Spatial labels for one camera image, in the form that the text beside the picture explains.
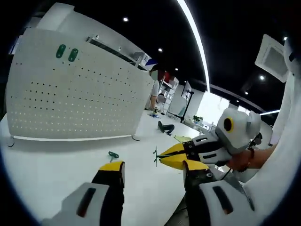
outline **air vent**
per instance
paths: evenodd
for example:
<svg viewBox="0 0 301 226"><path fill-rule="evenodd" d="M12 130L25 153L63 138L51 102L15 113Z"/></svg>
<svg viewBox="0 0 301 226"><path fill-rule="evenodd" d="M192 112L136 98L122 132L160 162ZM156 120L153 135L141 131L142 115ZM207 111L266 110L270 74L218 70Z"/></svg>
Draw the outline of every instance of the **air vent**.
<svg viewBox="0 0 301 226"><path fill-rule="evenodd" d="M255 65L286 82L289 71L283 57L283 45L266 34L262 38Z"/></svg>

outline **person's hand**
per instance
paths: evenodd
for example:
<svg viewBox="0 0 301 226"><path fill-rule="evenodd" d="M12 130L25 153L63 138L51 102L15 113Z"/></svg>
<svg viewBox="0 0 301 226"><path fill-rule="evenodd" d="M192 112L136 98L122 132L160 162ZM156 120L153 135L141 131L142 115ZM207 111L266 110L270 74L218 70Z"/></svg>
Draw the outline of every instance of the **person's hand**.
<svg viewBox="0 0 301 226"><path fill-rule="evenodd" d="M251 157L251 151L244 150L241 153L234 154L232 156L232 159L230 159L229 162L227 163L227 166L233 170L242 170L243 168L248 166L250 157Z"/></svg>

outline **window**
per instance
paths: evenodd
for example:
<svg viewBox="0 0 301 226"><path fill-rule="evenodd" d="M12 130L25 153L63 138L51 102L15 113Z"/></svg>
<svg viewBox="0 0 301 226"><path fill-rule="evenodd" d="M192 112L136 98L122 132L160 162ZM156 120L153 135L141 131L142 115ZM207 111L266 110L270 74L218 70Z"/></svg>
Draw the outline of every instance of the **window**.
<svg viewBox="0 0 301 226"><path fill-rule="evenodd" d="M240 112L245 112L247 115L249 115L249 113L250 113L250 111L248 109L245 109L242 106L238 106L237 110L240 111Z"/></svg>
<svg viewBox="0 0 301 226"><path fill-rule="evenodd" d="M224 110L229 107L229 103L227 99L205 92L198 107L197 116L203 117L205 122L216 126Z"/></svg>

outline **black stand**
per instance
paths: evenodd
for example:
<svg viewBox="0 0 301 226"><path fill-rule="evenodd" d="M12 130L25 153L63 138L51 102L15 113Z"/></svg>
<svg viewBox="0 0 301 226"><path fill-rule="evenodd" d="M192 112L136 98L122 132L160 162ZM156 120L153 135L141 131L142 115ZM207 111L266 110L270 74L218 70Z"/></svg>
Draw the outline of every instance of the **black stand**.
<svg viewBox="0 0 301 226"><path fill-rule="evenodd" d="M181 123L182 123L182 122L184 121L184 119L185 119L185 114L186 114L187 109L188 109L188 107L189 107L189 104L190 104L192 95L194 94L194 92L192 92L192 91L187 91L187 92L190 93L191 95L190 95L190 97L189 97L189 101L188 101L188 103L187 103L187 105L186 105L186 108L185 108L185 111L184 111L183 116L179 116L179 115L173 114L173 113L171 113L171 112L167 112L167 113L172 114L172 115L174 115L175 117L181 119Z"/></svg>

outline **white pegboard panel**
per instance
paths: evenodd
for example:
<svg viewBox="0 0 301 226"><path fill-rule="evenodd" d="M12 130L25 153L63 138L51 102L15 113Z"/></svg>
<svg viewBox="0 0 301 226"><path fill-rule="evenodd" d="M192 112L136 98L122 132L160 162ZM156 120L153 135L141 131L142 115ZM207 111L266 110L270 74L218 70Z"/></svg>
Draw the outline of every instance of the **white pegboard panel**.
<svg viewBox="0 0 301 226"><path fill-rule="evenodd" d="M61 44L66 49L57 58ZM79 52L70 62L74 48ZM9 131L54 139L133 135L153 83L147 73L92 44L27 29L9 72Z"/></svg>

